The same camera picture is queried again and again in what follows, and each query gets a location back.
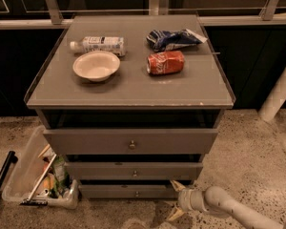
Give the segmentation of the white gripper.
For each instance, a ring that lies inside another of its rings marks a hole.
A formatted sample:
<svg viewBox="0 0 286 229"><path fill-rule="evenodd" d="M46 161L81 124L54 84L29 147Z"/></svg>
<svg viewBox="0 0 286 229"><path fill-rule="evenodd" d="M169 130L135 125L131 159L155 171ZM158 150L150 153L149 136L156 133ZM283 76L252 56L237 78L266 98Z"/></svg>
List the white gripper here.
<svg viewBox="0 0 286 229"><path fill-rule="evenodd" d="M184 212L199 211L207 212L204 193L202 191L185 188L183 184L176 180L171 180L171 184L178 194L178 205L175 206L167 216L166 221L174 221L184 215Z"/></svg>

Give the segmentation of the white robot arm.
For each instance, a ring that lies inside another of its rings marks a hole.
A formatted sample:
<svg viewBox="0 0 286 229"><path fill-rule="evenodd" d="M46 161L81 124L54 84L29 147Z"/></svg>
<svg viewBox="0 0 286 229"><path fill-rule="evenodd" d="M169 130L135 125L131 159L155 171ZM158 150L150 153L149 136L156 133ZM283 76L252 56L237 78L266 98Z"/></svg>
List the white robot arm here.
<svg viewBox="0 0 286 229"><path fill-rule="evenodd" d="M246 229L286 229L286 222L282 225L259 214L256 210L236 201L218 186L198 191L176 180L171 180L171 184L178 193L178 200L167 221L178 219L191 211L199 211L219 218L232 217Z"/></svg>

